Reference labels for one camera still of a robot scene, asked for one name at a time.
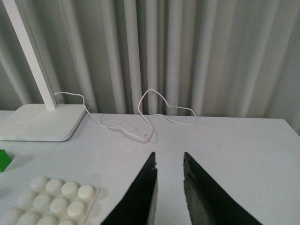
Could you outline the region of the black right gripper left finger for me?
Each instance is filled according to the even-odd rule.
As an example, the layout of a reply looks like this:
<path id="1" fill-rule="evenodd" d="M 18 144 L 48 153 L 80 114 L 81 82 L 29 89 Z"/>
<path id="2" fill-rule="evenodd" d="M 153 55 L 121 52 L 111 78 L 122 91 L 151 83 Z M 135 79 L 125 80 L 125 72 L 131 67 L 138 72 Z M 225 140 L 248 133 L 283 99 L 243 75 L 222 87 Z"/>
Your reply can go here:
<path id="1" fill-rule="evenodd" d="M 157 173 L 155 152 L 152 152 L 121 201 L 102 224 L 153 225 L 158 196 Z"/>

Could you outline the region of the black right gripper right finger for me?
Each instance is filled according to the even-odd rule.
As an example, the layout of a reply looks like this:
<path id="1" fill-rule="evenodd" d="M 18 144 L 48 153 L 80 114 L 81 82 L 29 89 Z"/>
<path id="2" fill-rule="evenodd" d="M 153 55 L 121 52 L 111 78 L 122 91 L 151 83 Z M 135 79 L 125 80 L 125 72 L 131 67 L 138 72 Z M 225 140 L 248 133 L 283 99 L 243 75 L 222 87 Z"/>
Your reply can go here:
<path id="1" fill-rule="evenodd" d="M 193 225 L 260 225 L 188 153 L 184 153 L 184 192 Z"/>

